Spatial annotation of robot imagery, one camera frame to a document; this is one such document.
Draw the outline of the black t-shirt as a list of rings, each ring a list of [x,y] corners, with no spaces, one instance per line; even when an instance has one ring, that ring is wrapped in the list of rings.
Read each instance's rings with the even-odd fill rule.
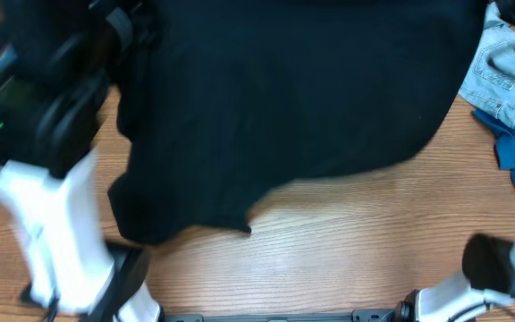
[[[164,242],[246,216],[289,182],[414,157],[473,60],[486,2],[157,1],[158,44],[114,73],[129,161],[121,236]]]

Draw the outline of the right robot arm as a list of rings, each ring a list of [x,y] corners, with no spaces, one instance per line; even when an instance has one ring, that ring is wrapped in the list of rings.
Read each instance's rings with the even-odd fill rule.
[[[473,321],[515,303],[515,241],[483,233],[466,244],[461,270],[440,284],[415,290],[394,309],[392,321]]]

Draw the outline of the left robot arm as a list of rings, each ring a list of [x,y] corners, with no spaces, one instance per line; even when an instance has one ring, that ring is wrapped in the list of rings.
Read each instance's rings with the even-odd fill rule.
[[[22,303],[81,321],[161,321],[149,257],[104,239],[94,193],[114,70],[156,41],[149,1],[0,1],[0,204],[30,271]]]

